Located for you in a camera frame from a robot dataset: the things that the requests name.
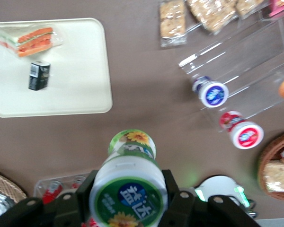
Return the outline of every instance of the small black can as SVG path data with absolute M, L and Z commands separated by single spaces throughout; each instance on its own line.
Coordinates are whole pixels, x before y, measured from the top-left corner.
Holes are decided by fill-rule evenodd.
M 45 61 L 32 62 L 28 88 L 34 91 L 47 87 L 51 64 Z

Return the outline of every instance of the sunflower graphic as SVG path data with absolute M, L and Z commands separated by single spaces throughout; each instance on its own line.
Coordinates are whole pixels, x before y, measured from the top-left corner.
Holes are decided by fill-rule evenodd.
M 138 143 L 146 144 L 148 146 L 150 145 L 148 136 L 143 132 L 133 131 L 133 132 L 128 133 L 126 137 L 131 141 L 136 141 Z
M 138 225 L 138 222 L 132 215 L 125 215 L 124 212 L 115 214 L 114 218 L 108 220 L 108 223 L 111 227 L 136 227 Z

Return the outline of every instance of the plastic packaging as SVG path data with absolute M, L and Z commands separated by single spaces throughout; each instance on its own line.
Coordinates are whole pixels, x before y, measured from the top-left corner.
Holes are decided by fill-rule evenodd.
M 238 0 L 236 3 L 236 11 L 240 18 L 245 19 L 254 12 L 258 11 L 258 6 L 263 0 Z
M 220 118 L 220 126 L 228 131 L 233 145 L 239 149 L 253 148 L 264 137 L 264 131 L 260 126 L 246 121 L 237 111 L 224 113 Z
M 226 1 L 229 5 L 231 5 L 231 7 L 234 7 L 234 8 L 238 2 L 238 0 L 226 0 Z
M 0 45 L 25 57 L 61 45 L 63 39 L 52 24 L 0 27 Z
M 152 139 L 140 130 L 122 131 L 108 154 L 89 196 L 93 219 L 100 226 L 157 226 L 168 200 Z
M 236 10 L 226 0 L 187 0 L 190 11 L 203 27 L 217 34 L 236 16 Z
M 269 192 L 284 192 L 284 164 L 272 160 L 265 165 L 264 178 Z
M 279 16 L 281 12 L 284 12 L 284 0 L 270 0 L 269 8 L 271 11 L 270 17 Z
M 192 90 L 198 94 L 201 102 L 209 107 L 218 107 L 223 105 L 228 97 L 228 88 L 217 81 L 212 81 L 209 77 L 199 77 L 196 80 L 192 78 Z
M 186 43 L 185 7 L 183 0 L 160 2 L 161 47 Z

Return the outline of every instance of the white bottle cap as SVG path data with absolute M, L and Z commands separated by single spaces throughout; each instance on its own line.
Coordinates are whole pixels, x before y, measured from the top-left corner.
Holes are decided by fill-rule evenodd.
M 233 145 L 239 149 L 253 148 L 262 141 L 263 137 L 263 129 L 254 122 L 241 122 L 230 132 Z
M 228 88 L 224 84 L 210 81 L 202 85 L 199 99 L 205 106 L 214 108 L 223 105 L 228 98 L 228 94 Z

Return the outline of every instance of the bottle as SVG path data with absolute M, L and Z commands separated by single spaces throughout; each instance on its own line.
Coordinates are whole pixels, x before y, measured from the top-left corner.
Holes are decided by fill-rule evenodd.
M 122 131 L 108 155 L 89 196 L 93 219 L 99 226 L 157 226 L 168 200 L 152 139 L 140 130 Z
M 93 218 L 90 218 L 86 223 L 82 223 L 81 227 L 99 227 Z
M 264 137 L 264 131 L 259 125 L 245 120 L 237 111 L 224 113 L 219 123 L 228 131 L 233 145 L 239 149 L 253 148 Z
M 201 102 L 209 107 L 214 108 L 223 105 L 228 98 L 228 88 L 217 81 L 211 80 L 209 77 L 199 77 L 193 79 L 192 90 L 198 94 Z

